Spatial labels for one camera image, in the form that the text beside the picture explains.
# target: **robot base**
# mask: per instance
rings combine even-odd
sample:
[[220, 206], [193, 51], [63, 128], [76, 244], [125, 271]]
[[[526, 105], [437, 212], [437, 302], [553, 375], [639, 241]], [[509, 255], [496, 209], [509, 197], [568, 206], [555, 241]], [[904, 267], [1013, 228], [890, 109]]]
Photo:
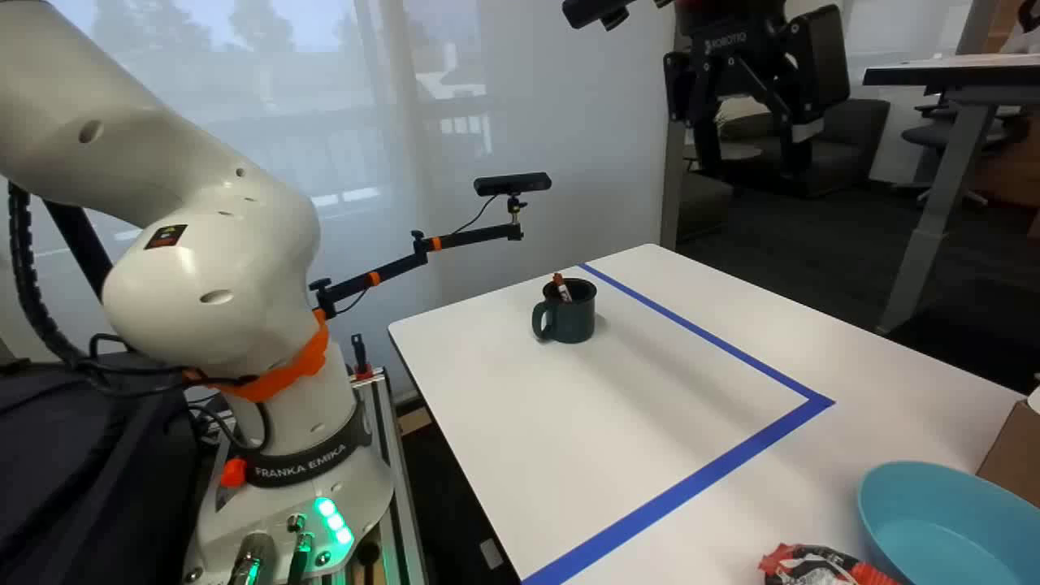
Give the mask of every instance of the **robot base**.
[[323, 478], [292, 487], [251, 485], [232, 498], [220, 498], [219, 487], [225, 459], [227, 445], [201, 498], [186, 562], [186, 581], [193, 585], [294, 585], [343, 575], [353, 545], [394, 501], [391, 469], [367, 445]]

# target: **blue bowl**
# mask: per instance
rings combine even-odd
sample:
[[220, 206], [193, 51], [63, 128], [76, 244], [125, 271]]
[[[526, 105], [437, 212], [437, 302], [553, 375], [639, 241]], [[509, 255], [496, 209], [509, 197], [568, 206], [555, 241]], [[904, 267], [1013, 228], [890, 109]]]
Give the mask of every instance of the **blue bowl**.
[[859, 515], [912, 585], [1035, 585], [1040, 510], [1010, 491], [938, 464], [875, 469]]

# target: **desk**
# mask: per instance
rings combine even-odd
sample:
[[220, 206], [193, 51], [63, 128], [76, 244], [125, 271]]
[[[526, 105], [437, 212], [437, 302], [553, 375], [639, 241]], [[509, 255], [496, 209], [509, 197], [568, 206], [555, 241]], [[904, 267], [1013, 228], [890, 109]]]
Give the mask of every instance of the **desk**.
[[947, 226], [960, 206], [963, 187], [970, 175], [980, 139], [1002, 105], [1040, 105], [1040, 56], [949, 56], [911, 67], [870, 70], [866, 84], [923, 84], [947, 93], [960, 109], [949, 149], [941, 152], [938, 175], [928, 190], [928, 201], [911, 239], [908, 258], [887, 296], [879, 328], [904, 327], [928, 282], [938, 258]]
[[1013, 395], [766, 291], [632, 248], [588, 345], [539, 345], [528, 281], [391, 327], [528, 585], [747, 581], [778, 544], [863, 552], [885, 461], [974, 469]]

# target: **blue tape line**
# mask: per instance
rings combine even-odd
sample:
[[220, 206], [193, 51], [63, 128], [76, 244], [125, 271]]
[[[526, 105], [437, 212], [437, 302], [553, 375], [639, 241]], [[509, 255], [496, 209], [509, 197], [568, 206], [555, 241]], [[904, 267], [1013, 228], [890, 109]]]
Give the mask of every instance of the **blue tape line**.
[[717, 454], [714, 461], [708, 461], [706, 469], [697, 469], [694, 475], [688, 475], [677, 487], [648, 501], [642, 506], [620, 516], [606, 530], [594, 532], [590, 540], [585, 540], [572, 552], [559, 556], [555, 562], [542, 565], [522, 585], [555, 585], [555, 581], [576, 579], [577, 573], [585, 573], [588, 565], [604, 558], [611, 551], [624, 545], [628, 540], [632, 540], [648, 526], [661, 523], [665, 515], [671, 515], [677, 506], [683, 506], [694, 496], [708, 491], [713, 485], [717, 485], [720, 478], [728, 478], [730, 472], [737, 472], [740, 464], [747, 464], [752, 459], [757, 459], [761, 452], [766, 452], [782, 436], [796, 433], [802, 422], [808, 422], [812, 417], [818, 417], [830, 407], [832, 407], [830, 399], [808, 399], [808, 402], [796, 407], [794, 413], [778, 419], [774, 426], [754, 433], [752, 440], [744, 440], [730, 452]]
[[697, 334], [703, 343], [714, 345], [717, 353], [737, 358], [740, 366], [761, 371], [762, 378], [778, 380], [780, 388], [806, 396], [802, 407], [796, 407], [794, 413], [780, 417], [778, 422], [770, 422], [766, 431], [754, 433], [752, 440], [744, 440], [740, 445], [734, 445], [730, 452], [717, 454], [714, 461], [708, 461], [706, 469], [697, 469], [694, 475], [688, 475], [687, 483], [671, 485], [669, 491], [656, 496], [654, 501], [648, 501], [642, 506], [629, 510], [628, 516], [620, 516], [616, 523], [604, 526], [601, 532], [594, 532], [590, 540], [585, 540], [581, 545], [576, 545], [572, 552], [559, 556], [555, 562], [542, 565], [539, 573], [532, 573], [528, 579], [522, 579], [522, 585], [555, 585], [565, 579], [576, 579], [577, 573], [585, 573], [588, 565], [594, 565], [599, 558], [604, 558], [611, 551], [624, 545], [628, 540], [632, 540], [638, 532], [642, 532], [648, 526], [661, 523], [665, 515], [671, 515], [677, 506], [683, 506], [687, 501], [693, 501], [694, 496], [708, 491], [713, 485], [717, 485], [720, 478], [728, 478], [730, 472], [737, 472], [740, 464], [747, 464], [752, 459], [757, 459], [761, 452], [766, 452], [770, 445], [778, 445], [782, 436], [796, 433], [798, 426], [806, 426], [808, 419], [817, 419], [822, 411], [832, 407], [830, 396], [808, 391], [806, 383], [780, 375], [778, 368], [757, 361], [754, 354], [728, 345], [724, 340], [693, 327], [688, 318], [677, 315], [671, 310], [648, 301], [642, 294], [616, 282], [613, 276], [594, 271], [594, 267], [581, 267], [590, 276], [599, 276], [601, 282], [620, 291], [624, 296], [642, 302], [648, 310], [654, 310], [656, 315], [683, 327], [687, 332]]
[[796, 391], [796, 395], [802, 395], [806, 399], [826, 399], [822, 395], [808, 391], [806, 383], [798, 383], [798, 380], [794, 380], [794, 378], [780, 375], [778, 368], [770, 368], [770, 366], [757, 361], [754, 354], [747, 354], [747, 353], [734, 348], [730, 343], [724, 343], [724, 340], [713, 334], [708, 328], [703, 328], [703, 327], [694, 327], [694, 322], [683, 318], [680, 311], [671, 311], [671, 310], [665, 310], [665, 306], [661, 306], [661, 302], [648, 301], [642, 294], [629, 291], [628, 282], [620, 282], [620, 281], [613, 281], [613, 276], [606, 276], [606, 272], [601, 272], [601, 271], [594, 271], [594, 267], [588, 267], [588, 264], [581, 264], [581, 271], [588, 271], [588, 272], [590, 272], [590, 276], [599, 276], [601, 282], [606, 282], [606, 287], [620, 291], [624, 296], [629, 296], [629, 301], [642, 302], [648, 310], [654, 310], [656, 315], [662, 315], [662, 318], [677, 322], [680, 328], [687, 328], [687, 332], [697, 334], [703, 343], [708, 343], [708, 345], [720, 348], [724, 354], [730, 354], [730, 358], [744, 361], [747, 368], [761, 371], [762, 378], [770, 378], [770, 380], [782, 383], [785, 391]]

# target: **green light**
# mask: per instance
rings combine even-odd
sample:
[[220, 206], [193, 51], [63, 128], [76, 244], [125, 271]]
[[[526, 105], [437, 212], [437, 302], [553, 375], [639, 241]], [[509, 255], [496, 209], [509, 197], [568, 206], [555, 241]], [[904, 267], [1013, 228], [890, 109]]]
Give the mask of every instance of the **green light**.
[[259, 585], [259, 573], [259, 562], [253, 562], [243, 585]]
[[349, 521], [338, 515], [333, 501], [329, 498], [316, 498], [316, 510], [323, 515], [323, 532], [329, 545], [330, 562], [343, 562], [353, 551], [353, 532], [349, 526]]

